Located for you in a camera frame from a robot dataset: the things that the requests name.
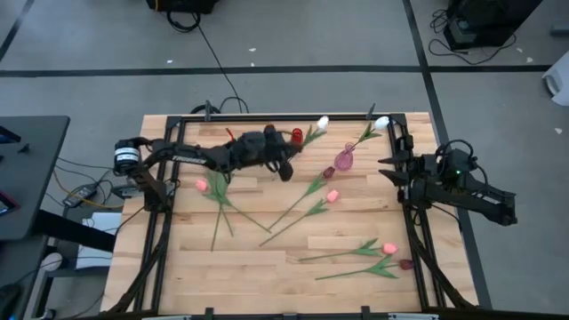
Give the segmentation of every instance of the black metal frame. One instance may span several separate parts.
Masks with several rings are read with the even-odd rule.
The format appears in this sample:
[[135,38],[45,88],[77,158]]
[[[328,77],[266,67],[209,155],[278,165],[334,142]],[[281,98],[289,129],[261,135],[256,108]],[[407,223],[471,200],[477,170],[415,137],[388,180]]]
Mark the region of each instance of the black metal frame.
[[[322,116],[322,115],[319,115],[319,114],[247,115],[247,116],[210,115],[210,119],[211,119],[210,121],[212,121],[212,122],[316,121],[320,118],[320,116]],[[388,128],[389,142],[390,142],[392,151],[395,153],[395,151],[397,149],[397,146],[396,146],[397,135],[396,135],[396,131],[395,131],[396,126],[400,129],[400,132],[402,135],[408,133],[405,114],[391,114],[391,115],[372,114],[371,119],[367,119],[366,116],[367,116],[367,114],[329,115],[330,120],[332,120],[332,121],[349,121],[349,120],[364,121],[364,120],[375,120],[375,119],[379,118],[380,116],[389,116],[393,120],[390,122],[389,128]],[[186,125],[189,123],[199,123],[199,122],[203,122],[203,121],[204,121],[204,118],[201,116],[168,116],[167,121],[166,121],[164,140],[166,140],[166,141],[171,140],[173,129],[178,127],[178,137],[177,137],[176,141],[178,143],[183,143],[184,135],[186,132]],[[180,170],[180,164],[175,163],[173,165],[173,168],[172,168],[172,174],[171,174],[170,180],[176,181],[178,179],[179,170]],[[165,162],[162,162],[158,167],[158,174],[157,174],[158,180],[164,180],[164,172],[165,172]],[[411,232],[411,230],[414,231],[414,225],[413,225],[413,220],[412,220],[412,216],[411,216],[411,211],[406,206],[403,207],[403,211],[404,211],[404,216],[405,216],[405,225],[407,227],[407,233],[409,235],[409,240],[411,242],[411,233],[410,232]],[[159,212],[152,212],[150,214],[150,217],[149,217],[148,231],[147,231],[147,236],[146,236],[146,240],[145,240],[145,244],[144,244],[144,251],[142,253],[142,262],[141,262],[142,266],[145,265],[146,263],[148,263],[148,257],[150,256],[150,254],[152,252],[153,240],[154,240],[155,233],[156,233],[156,221],[157,221],[157,215],[158,214],[159,214]],[[163,224],[163,231],[162,232],[163,232],[163,236],[165,236],[165,241],[166,241],[164,246],[167,248],[167,245],[168,245],[167,242],[168,242],[168,238],[169,238],[169,234],[170,234],[170,228],[171,228],[171,224],[172,224],[172,212],[165,212],[164,214],[165,214],[165,216],[164,216],[164,224]],[[420,218],[421,218],[421,231],[423,234],[423,242],[427,246],[427,252],[429,254],[429,257],[433,261],[437,261],[436,257],[435,257],[435,249],[434,249],[432,237],[430,234],[429,221],[427,219],[427,215],[425,214],[425,212],[423,212],[423,213],[420,212]],[[416,284],[417,284],[417,292],[419,294],[419,301],[421,304],[421,309],[425,310],[426,308],[429,308],[429,296],[427,294],[424,275],[423,275],[422,268],[421,268],[421,258],[420,258],[420,255],[417,253],[417,251],[413,247],[411,249],[411,252],[412,252],[413,261],[415,261],[415,265],[416,265],[416,268],[414,269],[414,274],[415,274],[415,280],[416,280]],[[152,292],[152,304],[151,304],[151,309],[150,309],[151,311],[154,311],[154,312],[157,312],[159,310],[160,295],[162,293],[162,283],[163,283],[163,279],[164,279],[164,267],[165,267],[165,262],[166,262],[166,254],[167,254],[167,250],[164,250],[161,253],[160,257],[158,258],[158,262],[157,262],[156,278],[155,278],[155,283],[154,283],[154,289]],[[438,281],[435,279],[435,277],[433,277],[433,284],[435,285],[435,294],[436,294],[436,298],[437,298],[437,306],[438,307],[445,307],[445,296],[443,294],[443,291],[442,291]],[[134,301],[134,309],[133,309],[134,311],[141,311],[141,309],[142,309],[142,302],[143,302],[144,294],[145,294],[144,289],[145,289],[145,286],[142,286],[142,288],[140,289],[140,291],[136,295],[136,298]],[[331,319],[331,318],[362,319],[362,318],[366,318],[365,316],[367,316],[367,315],[369,316],[369,318],[371,318],[371,316],[380,316],[380,317],[386,317],[387,316],[386,313],[372,314],[371,312],[369,312],[369,308],[367,306],[362,306],[362,313],[310,314],[310,315],[298,315],[298,316],[307,317],[307,318],[311,318],[311,319]],[[230,318],[235,318],[235,319],[238,319],[238,318],[241,318],[241,319],[243,319],[243,318],[248,318],[248,319],[251,319],[251,318],[275,319],[275,316],[281,316],[282,317],[283,315],[225,315],[225,316],[216,316],[216,318],[223,317],[223,318],[227,318],[227,319],[230,319]],[[207,318],[212,319],[212,308],[208,308],[205,311],[204,319],[207,319]]]

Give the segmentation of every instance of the small vase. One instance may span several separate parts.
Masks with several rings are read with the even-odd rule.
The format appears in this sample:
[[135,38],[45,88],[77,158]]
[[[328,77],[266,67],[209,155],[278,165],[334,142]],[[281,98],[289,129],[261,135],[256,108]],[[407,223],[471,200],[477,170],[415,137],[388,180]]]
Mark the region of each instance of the small vase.
[[354,155],[352,152],[355,150],[352,143],[346,144],[346,149],[341,151],[334,159],[334,166],[340,171],[348,171],[354,165]]

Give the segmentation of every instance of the wooden tabletop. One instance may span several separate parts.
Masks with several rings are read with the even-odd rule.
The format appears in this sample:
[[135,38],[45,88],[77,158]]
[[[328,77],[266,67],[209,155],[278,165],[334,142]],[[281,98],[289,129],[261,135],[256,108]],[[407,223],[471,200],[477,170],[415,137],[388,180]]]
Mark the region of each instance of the wooden tabletop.
[[[406,116],[408,130],[414,137],[415,154],[434,152],[437,144],[429,114],[408,113]],[[140,135],[163,138],[166,118],[145,116]],[[299,127],[306,132],[313,123],[273,124],[281,131]],[[184,141],[212,147],[228,141],[226,127],[237,137],[243,132],[261,131],[264,125],[257,122],[190,123]],[[330,122],[328,133],[292,160],[294,176],[289,182],[281,182],[266,168],[237,171],[229,185],[228,198],[260,224],[269,226],[306,191],[322,170],[333,164],[347,142],[357,141],[366,125],[365,121]],[[235,234],[232,237],[221,220],[215,250],[210,252],[219,207],[194,187],[194,182],[204,177],[205,169],[182,164],[159,313],[202,315],[207,307],[213,307],[216,314],[346,313],[360,312],[361,306],[370,306],[372,312],[421,310],[412,271],[391,268],[389,271],[398,279],[362,273],[317,281],[315,278],[319,276],[369,268],[380,259],[345,255],[299,261],[356,249],[376,237],[378,244],[398,245],[393,261],[411,258],[397,190],[378,173],[381,168],[391,169],[377,163],[378,159],[391,156],[389,135],[382,133],[382,137],[357,146],[350,171],[337,171],[327,186],[301,201],[272,230],[276,232],[298,219],[318,199],[336,189],[340,198],[327,205],[329,212],[302,220],[262,247],[259,244],[269,234],[228,209]],[[141,207],[141,198],[126,201],[123,220]],[[477,303],[457,221],[437,209],[429,210],[428,215],[440,268],[467,300]],[[101,310],[114,305],[138,273],[147,226],[148,213],[142,212],[124,225],[117,236]],[[155,241],[161,226],[160,218]],[[435,305],[429,271],[425,267],[423,272],[431,304]],[[149,279],[145,308],[150,305],[154,274]]]

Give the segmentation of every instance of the table leg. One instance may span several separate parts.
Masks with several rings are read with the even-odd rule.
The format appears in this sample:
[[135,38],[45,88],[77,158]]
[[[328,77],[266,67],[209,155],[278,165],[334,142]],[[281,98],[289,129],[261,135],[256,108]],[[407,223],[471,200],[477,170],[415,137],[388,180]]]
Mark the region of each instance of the table leg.
[[106,252],[115,247],[115,236],[43,210],[37,213],[34,232]]

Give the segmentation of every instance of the floor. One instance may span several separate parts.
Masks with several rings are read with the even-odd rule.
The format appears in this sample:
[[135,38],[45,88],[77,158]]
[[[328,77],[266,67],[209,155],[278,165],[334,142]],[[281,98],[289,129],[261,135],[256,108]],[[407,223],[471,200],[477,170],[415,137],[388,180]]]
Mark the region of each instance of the floor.
[[[252,112],[366,111],[376,103],[376,111],[431,112],[439,138],[470,141],[490,182],[517,193],[516,226],[470,214],[493,307],[569,314],[569,216],[558,192],[569,184],[569,108],[541,82],[569,50],[569,38],[548,33],[567,19],[569,3],[544,0],[514,45],[469,72],[427,50],[438,37],[431,13],[446,2],[221,0],[202,27]],[[3,0],[0,43],[0,116],[70,116],[61,156],[79,163],[111,165],[115,142],[137,135],[145,114],[188,113],[233,95],[201,35],[175,32],[142,0]],[[44,208],[60,211],[47,197]],[[48,306],[74,315],[103,285],[101,277],[58,280]]]

